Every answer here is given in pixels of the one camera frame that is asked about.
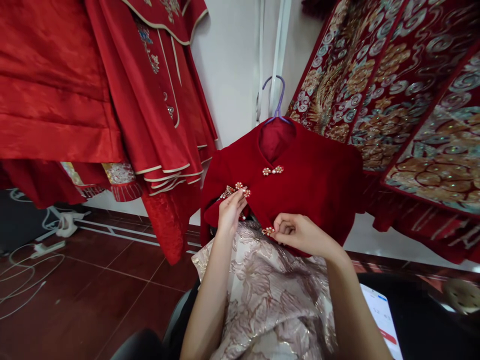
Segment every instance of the gold trim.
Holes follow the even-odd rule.
[[[158,189],[158,188],[163,188],[165,185],[167,185],[168,183],[171,183],[173,181],[175,181],[175,179],[178,179],[178,177],[173,177],[167,181],[164,181],[162,182],[161,184],[159,185],[156,185],[156,186],[150,186],[152,189]]]
[[[148,168],[148,169],[145,169],[145,170],[135,171],[135,175],[141,175],[141,174],[149,173],[151,171],[158,170],[158,169],[161,169],[161,168],[162,168],[162,165],[158,165],[158,166],[154,166],[154,167],[151,167],[151,168]]]
[[[181,180],[181,181],[178,181],[176,182],[175,184],[173,184],[172,187],[169,187],[169,188],[165,188],[165,189],[162,189],[162,190],[158,190],[157,192],[153,192],[151,194],[148,194],[150,196],[154,196],[154,195],[157,195],[157,194],[160,194],[160,193],[164,193],[164,192],[167,192],[168,190],[172,190],[174,187],[176,187],[178,184],[181,184],[181,183],[184,183],[186,180]]]
[[[158,179],[147,179],[145,178],[145,176],[143,177],[143,180],[145,180],[146,182],[149,182],[149,183],[155,183],[155,182],[158,182],[158,181],[162,181],[162,180],[168,180],[168,179],[172,179],[172,178],[176,178],[178,175],[180,175],[182,172],[179,171],[177,173],[174,173],[173,175],[170,175],[170,176],[165,176],[165,177],[161,177],[161,178],[158,178]]]
[[[187,165],[185,166],[182,166],[182,167],[179,167],[178,169],[173,169],[173,170],[163,170],[164,173],[173,173],[173,172],[176,172],[176,171],[180,171],[180,170],[183,170],[183,169],[186,169],[190,166],[190,163],[188,163]]]
[[[180,81],[180,86],[182,86],[182,78],[180,77],[179,61],[177,59],[177,50],[175,50],[174,38],[170,37],[171,48],[173,49],[173,56],[175,57],[176,73],[178,75],[178,81]]]
[[[201,180],[201,179],[202,179],[202,178],[199,177],[197,180],[194,180],[194,181],[192,181],[192,182],[187,182],[187,184],[190,185],[190,184],[196,183],[197,181],[199,181],[199,180]]]
[[[209,12],[208,9],[205,9],[201,14],[200,16],[196,19],[195,21],[195,24],[193,24],[193,27],[191,28],[191,35],[190,35],[190,41],[188,42],[188,44],[190,45],[192,43],[192,41],[194,40],[194,33],[195,33],[195,29],[197,28],[197,25],[199,24],[200,20],[202,20],[204,18],[204,16]]]
[[[206,159],[206,160],[203,160],[200,164],[206,163],[207,161],[212,160],[212,158],[213,158],[213,156],[212,156],[212,157],[209,157],[209,158]]]
[[[144,18],[138,11],[137,9],[134,8],[134,6],[128,2],[128,0],[121,0],[123,1],[145,24],[147,24],[149,27],[154,28],[154,29],[163,29],[166,30],[170,33],[171,36],[175,38],[180,44],[182,45],[190,45],[190,41],[181,41],[172,30],[170,30],[168,27],[166,27],[163,24],[155,24],[153,22],[148,21],[146,18]]]
[[[200,172],[197,172],[197,173],[194,173],[194,174],[182,174],[182,175],[178,175],[179,178],[184,178],[184,177],[187,177],[187,176],[195,176],[195,175],[200,175],[200,174],[203,174],[203,170],[200,171]]]
[[[175,96],[175,89],[174,89],[174,84],[172,83],[172,77],[170,76],[169,63],[167,62],[167,57],[165,56],[164,43],[162,42],[162,38],[160,37],[160,31],[158,29],[156,30],[156,33],[158,34],[158,39],[160,40],[161,51],[163,53],[163,59],[165,60],[165,65],[166,65],[166,72],[168,73],[168,78],[170,79],[171,92],[173,93],[173,101],[175,101],[176,119],[177,119],[175,124],[175,129],[176,129],[180,125],[179,106],[177,104],[177,97]]]
[[[187,11],[187,8],[190,5],[190,0],[186,0],[185,6],[183,7],[183,10],[181,11],[181,16],[183,17],[185,15],[185,11]]]

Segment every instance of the mandarin collar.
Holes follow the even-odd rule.
[[[303,137],[304,132],[308,131],[301,124],[299,124],[296,121],[293,121],[290,117],[284,116],[284,118],[290,120],[291,123],[293,124],[293,126],[295,127],[295,138],[293,138],[291,140],[289,146],[272,163],[270,163],[270,161],[268,161],[265,158],[264,153],[260,149],[260,133],[261,133],[263,127],[265,125],[267,125],[267,122],[269,120],[273,119],[273,118],[272,117],[268,118],[267,120],[265,120],[264,122],[261,122],[260,125],[258,125],[256,127],[255,144],[253,144],[255,156],[257,156],[257,158],[259,159],[259,161],[262,164],[264,164],[265,166],[267,166],[269,168],[272,168],[272,169],[275,168],[278,165],[281,166],[283,163],[288,161],[288,158],[289,158],[290,154],[296,153],[295,150],[302,143],[302,137]]]

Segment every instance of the red silk robe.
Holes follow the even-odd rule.
[[[276,133],[290,131],[291,125],[275,119],[215,153],[201,198],[202,245],[211,239],[210,226],[218,226],[220,196],[226,186],[234,188],[238,182],[250,190],[249,211],[264,230],[273,227],[279,213],[302,214],[344,244],[360,196],[361,155],[353,146],[322,138],[292,122],[293,134],[283,143]]]

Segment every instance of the woman's left hand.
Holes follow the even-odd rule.
[[[230,197],[227,197],[220,203],[218,213],[218,232],[233,238],[239,226],[239,216],[242,210],[247,206],[247,199],[244,195],[243,187],[236,191]]]

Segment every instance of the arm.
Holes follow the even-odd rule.
[[[306,216],[281,213],[274,228],[279,243],[325,258],[340,359],[391,359],[343,248]]]
[[[239,224],[240,212],[246,205],[243,191],[237,191],[220,204],[218,231],[186,327],[181,360],[209,359],[219,347],[224,326],[232,242]]]

